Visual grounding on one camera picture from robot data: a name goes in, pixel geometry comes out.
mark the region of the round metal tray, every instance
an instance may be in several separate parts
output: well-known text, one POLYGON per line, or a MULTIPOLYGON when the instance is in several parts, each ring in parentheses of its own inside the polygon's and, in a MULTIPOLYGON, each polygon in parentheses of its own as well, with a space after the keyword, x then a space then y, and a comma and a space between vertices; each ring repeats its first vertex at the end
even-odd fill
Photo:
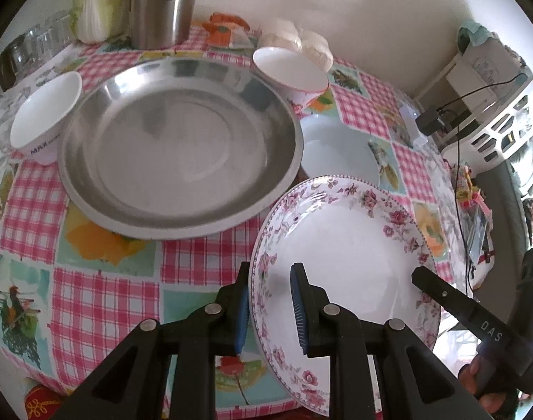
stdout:
POLYGON ((273 203, 303 148, 292 109, 257 76, 179 58, 100 84, 64 130, 58 165, 96 224, 178 239, 223 231, 273 203))

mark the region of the oval plate with floral rim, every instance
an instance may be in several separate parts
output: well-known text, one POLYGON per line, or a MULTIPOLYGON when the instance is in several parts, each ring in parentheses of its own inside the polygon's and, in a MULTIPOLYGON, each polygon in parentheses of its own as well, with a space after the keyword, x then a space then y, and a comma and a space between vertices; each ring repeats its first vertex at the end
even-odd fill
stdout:
MULTIPOLYGON (((309 282, 359 318, 398 317, 432 348, 439 305, 410 280, 414 268, 435 272, 422 233, 387 193, 347 176, 300 183, 271 210, 255 242, 249 276, 252 322, 265 358, 305 407, 329 415, 329 358, 309 359, 299 346, 290 267, 302 262, 309 282)), ((372 369, 376 410, 381 410, 372 369)))

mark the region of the table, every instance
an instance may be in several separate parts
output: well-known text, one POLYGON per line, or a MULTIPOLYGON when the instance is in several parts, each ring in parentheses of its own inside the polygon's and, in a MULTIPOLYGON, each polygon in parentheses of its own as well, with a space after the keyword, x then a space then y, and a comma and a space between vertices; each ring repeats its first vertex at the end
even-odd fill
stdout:
MULTIPOLYGON (((251 52, 208 49, 200 27, 192 27, 185 43, 167 51, 133 51, 124 39, 73 51, 66 65, 30 80, 27 92, 69 70, 82 75, 88 92, 128 67, 164 57, 204 57, 242 68, 251 64, 251 52)), ((432 143, 412 148, 398 108, 408 98, 339 58, 329 79, 329 90, 298 117, 323 113, 371 135, 397 172, 398 181, 384 180, 380 187, 421 227, 432 226, 438 274, 463 288, 464 250, 449 169, 432 143)), ((20 99, 20 85, 12 94, 20 99)), ((233 283, 268 213, 201 238, 126 238, 81 213, 69 200, 56 164, 44 167, 20 158, 14 153, 8 160, 0 186, 0 346, 14 364, 60 393, 73 390, 141 320, 182 319, 211 302, 220 286, 233 283)), ((249 329, 236 362, 217 357, 219 419, 297 406, 267 371, 254 340, 249 329)))

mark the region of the white dish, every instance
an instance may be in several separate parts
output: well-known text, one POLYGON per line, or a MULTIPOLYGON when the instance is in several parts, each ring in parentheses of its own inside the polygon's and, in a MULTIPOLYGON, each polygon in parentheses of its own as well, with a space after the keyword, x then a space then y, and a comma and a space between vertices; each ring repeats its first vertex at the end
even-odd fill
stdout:
POLYGON ((281 47, 261 47, 253 53, 259 75, 272 85, 296 111, 329 88, 326 73, 304 54, 281 47))
POLYGON ((369 148, 369 135, 338 118, 313 114, 299 120, 304 133, 302 168, 309 178, 350 175, 379 185, 379 167, 369 148))
POLYGON ((57 160, 58 138, 82 94, 82 76, 71 71, 47 82, 19 108, 10 144, 44 166, 57 160))
MULTIPOLYGON (((303 355, 290 293, 290 267, 359 318, 398 317, 433 347, 440 307, 410 280, 435 264, 422 233, 387 193, 346 176, 300 183, 271 210, 251 256, 251 318, 278 380, 305 407, 329 414, 329 359, 303 355)), ((381 409, 372 366, 376 409, 381 409)))

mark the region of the stainless steel kettle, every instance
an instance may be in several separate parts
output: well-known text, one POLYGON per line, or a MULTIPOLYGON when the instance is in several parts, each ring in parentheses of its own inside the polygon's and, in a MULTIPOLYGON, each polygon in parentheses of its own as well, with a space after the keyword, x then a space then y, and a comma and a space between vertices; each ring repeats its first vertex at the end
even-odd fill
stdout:
POLYGON ((163 49, 189 37, 195 0, 130 0, 130 41, 135 49, 163 49))

